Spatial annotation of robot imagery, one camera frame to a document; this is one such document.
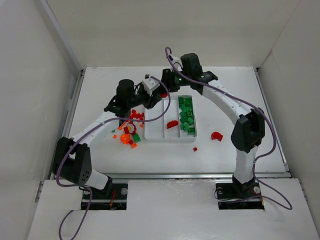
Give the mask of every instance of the beige wall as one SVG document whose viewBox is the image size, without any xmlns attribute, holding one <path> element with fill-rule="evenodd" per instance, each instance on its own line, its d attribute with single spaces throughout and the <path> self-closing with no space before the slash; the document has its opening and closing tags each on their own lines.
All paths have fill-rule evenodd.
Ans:
<svg viewBox="0 0 320 240">
<path fill-rule="evenodd" d="M 260 67 L 300 0 L 48 0 L 83 67 Z"/>
<path fill-rule="evenodd" d="M 320 231 L 320 1 L 302 0 L 259 70 L 292 176 Z"/>
<path fill-rule="evenodd" d="M 28 234 L 71 73 L 33 0 L 0 0 L 0 238 Z"/>
</svg>

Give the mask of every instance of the white tray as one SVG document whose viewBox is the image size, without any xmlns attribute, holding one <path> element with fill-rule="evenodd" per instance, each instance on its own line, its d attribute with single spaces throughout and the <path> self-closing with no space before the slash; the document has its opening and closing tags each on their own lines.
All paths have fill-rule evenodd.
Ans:
<svg viewBox="0 0 320 240">
<path fill-rule="evenodd" d="M 186 131 L 180 130 L 180 112 L 178 97 L 189 97 L 191 95 L 173 95 L 171 96 L 171 104 L 165 115 L 158 120 L 146 122 L 144 124 L 144 138 L 149 142 L 194 142 L 197 138 L 197 127 L 196 127 L 196 113 L 195 113 L 195 103 L 192 100 L 192 108 L 194 115 L 194 128 L 195 134 L 189 135 Z M 156 118 L 168 106 L 168 97 L 163 98 L 158 102 L 152 109 L 144 110 L 144 117 L 146 120 Z M 173 120 L 178 121 L 178 126 L 167 129 L 167 123 Z"/>
</svg>

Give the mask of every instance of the metal edge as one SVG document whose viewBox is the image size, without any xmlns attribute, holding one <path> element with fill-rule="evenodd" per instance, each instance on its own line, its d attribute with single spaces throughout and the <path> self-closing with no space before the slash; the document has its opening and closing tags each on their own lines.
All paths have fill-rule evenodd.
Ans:
<svg viewBox="0 0 320 240">
<path fill-rule="evenodd" d="M 67 111 L 67 115 L 66 115 L 66 119 L 65 121 L 61 121 L 61 129 L 63 127 L 63 130 L 61 132 L 61 134 L 58 134 L 57 137 L 57 141 L 59 140 L 59 138 L 61 137 L 68 137 L 69 133 L 70 133 L 70 129 L 71 129 L 71 125 L 72 125 L 72 121 L 74 119 L 74 115 L 75 115 L 75 111 L 76 111 L 76 106 L 77 106 L 77 102 L 79 99 L 79 95 L 80 95 L 80 90 L 82 87 L 82 83 L 84 80 L 84 75 L 85 75 L 85 70 L 81 70 L 80 74 L 78 75 L 74 90 L 73 90 L 73 94 L 72 97 L 69 99 L 69 101 L 67 101 L 66 103 L 66 111 Z M 46 179 L 54 179 L 54 174 L 52 173 L 52 167 L 53 167 L 53 163 L 54 163 L 54 155 L 52 155 L 52 160 L 51 160 L 51 164 L 50 164 L 50 169 L 47 175 Z"/>
<path fill-rule="evenodd" d="M 280 154 L 281 154 L 281 157 L 282 157 L 282 160 L 283 160 L 283 163 L 287 163 L 287 160 L 286 160 L 286 157 L 285 157 L 285 153 L 283 151 L 283 148 L 282 148 L 282 145 L 280 143 L 280 139 L 279 139 L 279 136 L 278 136 L 278 132 L 277 132 L 277 129 L 276 129 L 276 126 L 275 126 L 275 122 L 274 122 L 274 119 L 271 115 L 271 112 L 270 112 L 270 108 L 269 108 L 269 105 L 268 105 L 268 102 L 267 102 L 267 98 L 266 98 L 266 95 L 265 95 L 265 92 L 262 88 L 262 84 L 261 84 L 261 81 L 260 81 L 260 78 L 259 78 L 259 73 L 258 73 L 258 70 L 256 68 L 254 68 L 254 73 L 255 73 L 255 77 L 256 77 L 256 80 L 258 82 L 258 85 L 259 85 L 259 88 L 260 88 L 260 91 L 261 91 L 261 94 L 262 94 L 262 98 L 263 98 L 263 101 L 264 101 L 264 104 L 265 104 L 265 107 L 266 107 L 266 111 L 268 112 L 268 115 L 269 115 L 269 118 L 270 118 L 270 121 L 271 121 L 271 124 L 272 126 L 274 127 L 274 131 L 275 131 L 275 136 L 276 136 L 276 143 L 278 145 L 278 148 L 280 150 Z"/>
<path fill-rule="evenodd" d="M 233 173 L 103 173 L 113 179 L 231 179 Z M 290 172 L 257 173 L 258 178 L 291 178 Z"/>
<path fill-rule="evenodd" d="M 82 68 L 55 14 L 47 0 L 34 0 L 34 3 L 73 77 L 76 79 Z"/>
</svg>

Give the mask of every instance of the red object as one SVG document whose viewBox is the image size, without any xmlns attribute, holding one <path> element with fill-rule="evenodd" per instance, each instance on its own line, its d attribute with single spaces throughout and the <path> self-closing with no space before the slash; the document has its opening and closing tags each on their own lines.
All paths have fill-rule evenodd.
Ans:
<svg viewBox="0 0 320 240">
<path fill-rule="evenodd" d="M 129 133 L 130 133 L 127 126 L 125 126 L 125 127 L 123 128 L 123 130 L 124 130 L 124 133 L 125 133 L 125 134 L 129 134 Z"/>
<path fill-rule="evenodd" d="M 160 97 L 162 97 L 162 98 L 166 98 L 166 97 L 168 96 L 167 93 L 161 93 L 161 94 L 159 94 L 159 95 L 160 95 Z"/>
<path fill-rule="evenodd" d="M 217 132 L 217 131 L 215 131 L 215 132 L 213 132 L 213 133 L 211 134 L 211 139 L 212 139 L 212 140 L 217 139 L 219 142 L 221 142 L 221 140 L 222 140 L 223 137 L 224 137 L 224 136 L 223 136 L 220 132 Z"/>
<path fill-rule="evenodd" d="M 170 128 L 173 128 L 175 126 L 178 126 L 178 121 L 177 120 L 173 120 L 173 121 L 168 122 L 167 125 L 166 125 L 166 128 L 170 129 Z"/>
</svg>

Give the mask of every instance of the white table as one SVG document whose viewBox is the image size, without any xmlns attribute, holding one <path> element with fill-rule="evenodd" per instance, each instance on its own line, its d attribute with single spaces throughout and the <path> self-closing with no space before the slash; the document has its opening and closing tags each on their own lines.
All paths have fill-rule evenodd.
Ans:
<svg viewBox="0 0 320 240">
<path fill-rule="evenodd" d="M 145 74 L 161 78 L 165 67 L 88 67 L 76 105 L 70 130 L 70 137 L 79 133 L 94 121 L 108 105 L 116 93 L 118 82 L 131 79 L 136 84 Z M 267 113 L 266 105 L 252 67 L 203 67 L 212 71 L 222 84 L 235 96 L 243 98 Z M 190 87 L 182 87 L 177 95 L 193 96 L 197 139 L 193 143 L 150 143 L 143 138 L 143 128 L 138 128 L 142 141 L 135 149 L 113 139 L 109 134 L 92 154 L 92 166 L 102 173 L 141 173 L 141 174 L 203 174 L 233 173 L 236 167 L 236 149 L 230 136 L 234 128 L 228 117 L 211 101 Z M 143 106 L 135 108 L 140 113 Z M 212 132 L 224 135 L 222 142 L 211 140 Z M 266 127 L 265 138 L 259 146 L 258 154 L 272 148 L 272 136 Z M 281 152 L 275 152 L 260 159 L 258 173 L 285 172 Z"/>
<path fill-rule="evenodd" d="M 319 240 L 297 179 L 266 179 L 291 202 L 293 210 L 268 200 L 265 210 L 219 210 L 214 181 L 130 180 L 127 210 L 91 210 L 77 240 Z M 263 195 L 285 204 L 261 185 Z M 70 239 L 84 214 L 82 192 L 46 180 L 28 240 L 58 240 L 59 225 L 70 210 L 62 237 Z"/>
</svg>

